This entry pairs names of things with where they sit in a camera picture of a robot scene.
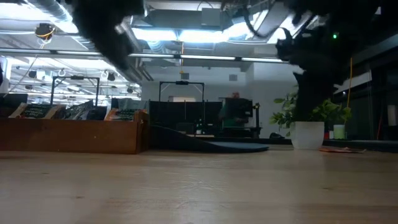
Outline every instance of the wooden box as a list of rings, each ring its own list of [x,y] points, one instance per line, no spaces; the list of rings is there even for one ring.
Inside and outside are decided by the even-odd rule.
[[[134,121],[0,119],[0,151],[138,154],[149,145],[149,117]]]

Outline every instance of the green plant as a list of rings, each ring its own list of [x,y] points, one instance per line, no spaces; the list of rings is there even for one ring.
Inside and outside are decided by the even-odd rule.
[[[278,124],[279,128],[289,129],[294,120],[294,108],[297,102],[297,91],[286,94],[285,98],[276,98],[274,103],[282,104],[282,111],[273,113],[270,124]],[[343,108],[342,105],[332,103],[330,99],[323,101],[311,112],[306,121],[347,121],[352,117],[351,108]]]

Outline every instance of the white pot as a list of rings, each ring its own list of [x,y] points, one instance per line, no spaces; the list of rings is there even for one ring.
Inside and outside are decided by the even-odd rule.
[[[323,143],[324,122],[297,121],[290,127],[290,136],[295,149],[319,149]]]

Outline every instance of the white wall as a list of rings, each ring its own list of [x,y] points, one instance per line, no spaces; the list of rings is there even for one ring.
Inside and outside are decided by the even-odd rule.
[[[270,133],[276,132],[286,135],[288,130],[281,129],[277,124],[269,124],[269,118],[281,109],[275,104],[275,98],[282,98],[293,90],[297,84],[293,71],[302,72],[300,68],[278,63],[254,63],[248,70],[247,88],[253,103],[260,104],[260,123],[262,123],[261,138],[269,138]]]

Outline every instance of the table surface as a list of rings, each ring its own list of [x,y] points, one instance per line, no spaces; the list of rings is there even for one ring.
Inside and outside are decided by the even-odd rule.
[[[0,223],[397,223],[398,154],[0,152]]]

